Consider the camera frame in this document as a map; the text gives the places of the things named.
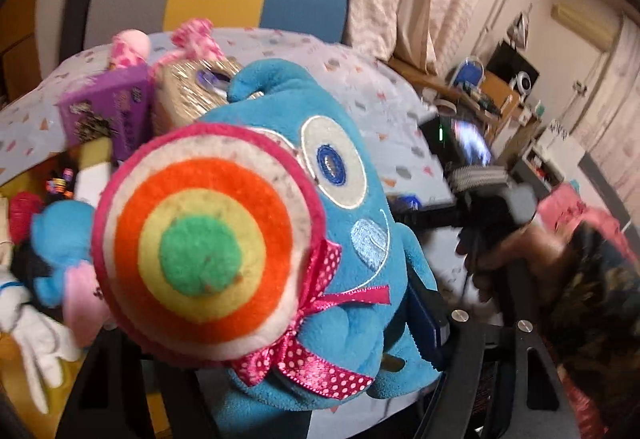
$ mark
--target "blue toy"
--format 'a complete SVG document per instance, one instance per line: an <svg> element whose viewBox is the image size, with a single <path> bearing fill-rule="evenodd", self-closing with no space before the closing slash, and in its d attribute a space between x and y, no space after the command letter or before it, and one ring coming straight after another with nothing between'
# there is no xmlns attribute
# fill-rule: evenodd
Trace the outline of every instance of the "blue toy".
<svg viewBox="0 0 640 439"><path fill-rule="evenodd" d="M243 101L258 90L264 97ZM393 221L348 114L306 70L283 60L247 66L231 81L228 100L230 105L212 110L201 122L263 129L304 155L300 162L316 177L327 238L342 246L340 267L326 293L389 287L389 305L348 303L306 317L300 343L334 365L374 378L367 390L374 398L396 397L432 383L438 372L421 359L406 325L406 265L429 289L435 290L436 282L415 235ZM404 359L404 367L381 371L383 353ZM322 397L276 369L253 387L234 370L228 370L228 377L230 391L214 409L224 437L304 438L310 411L348 401Z"/></svg>
<svg viewBox="0 0 640 439"><path fill-rule="evenodd" d="M43 305L62 304L65 272L89 254L94 207L78 200L50 204L31 221L31 246L51 268L50 276L35 278L33 288Z"/></svg>

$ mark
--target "illuminated screen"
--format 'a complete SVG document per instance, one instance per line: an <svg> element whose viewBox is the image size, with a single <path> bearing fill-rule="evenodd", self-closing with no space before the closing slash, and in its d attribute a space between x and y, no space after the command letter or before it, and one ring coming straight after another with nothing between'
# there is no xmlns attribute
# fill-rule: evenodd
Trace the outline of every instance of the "illuminated screen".
<svg viewBox="0 0 640 439"><path fill-rule="evenodd" d="M469 165L487 166L493 159L491 150L478 129L466 121L455 121L453 131Z"/></svg>

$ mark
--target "camouflage sleeve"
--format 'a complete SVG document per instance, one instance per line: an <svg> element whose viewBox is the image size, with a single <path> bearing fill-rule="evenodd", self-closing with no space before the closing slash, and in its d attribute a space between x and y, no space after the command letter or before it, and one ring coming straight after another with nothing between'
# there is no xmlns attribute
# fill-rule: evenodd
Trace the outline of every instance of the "camouflage sleeve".
<svg viewBox="0 0 640 439"><path fill-rule="evenodd" d="M570 245L580 260L543 333L612 424L640 401L640 276L591 226L578 226Z"/></svg>

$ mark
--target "tablecloth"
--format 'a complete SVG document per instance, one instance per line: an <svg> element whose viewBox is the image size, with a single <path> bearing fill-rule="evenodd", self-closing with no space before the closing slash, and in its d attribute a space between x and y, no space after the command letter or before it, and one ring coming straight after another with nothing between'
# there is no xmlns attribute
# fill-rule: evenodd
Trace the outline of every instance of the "tablecloth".
<svg viewBox="0 0 640 439"><path fill-rule="evenodd" d="M212 31L223 52L246 65L262 58L300 64L353 117L388 193L412 193L423 204L451 199L440 163L418 131L430 112L411 85L373 58L351 48L302 34L265 29L217 28ZM150 36L150 63L172 49L170 34ZM0 184L65 149L56 102L87 77L106 68L109 46L76 54L62 63L34 91L0 112ZM454 255L457 232L441 229L425 237L423 249L447 299L457 301L464 281L462 259ZM470 292L477 300L477 295ZM377 401L366 395L335 410L317 411L309 438L350 437L410 405L417 394ZM344 424L344 417L349 425Z"/></svg>

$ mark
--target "screw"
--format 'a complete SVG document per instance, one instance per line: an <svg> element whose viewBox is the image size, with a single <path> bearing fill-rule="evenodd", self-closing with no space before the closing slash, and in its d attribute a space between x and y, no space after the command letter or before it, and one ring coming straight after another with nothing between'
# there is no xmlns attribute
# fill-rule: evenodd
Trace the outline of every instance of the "screw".
<svg viewBox="0 0 640 439"><path fill-rule="evenodd" d="M465 310L462 310L462 309L456 309L456 310L454 310L454 311L451 313L451 317L452 317L455 321L457 321L457 322L459 322L459 323L461 323L461 324L463 324L464 322L466 322L467 320L469 320L469 314L468 314Z"/></svg>
<svg viewBox="0 0 640 439"><path fill-rule="evenodd" d="M518 329L520 329L523 333L530 333L533 330L533 325L529 320L519 320Z"/></svg>

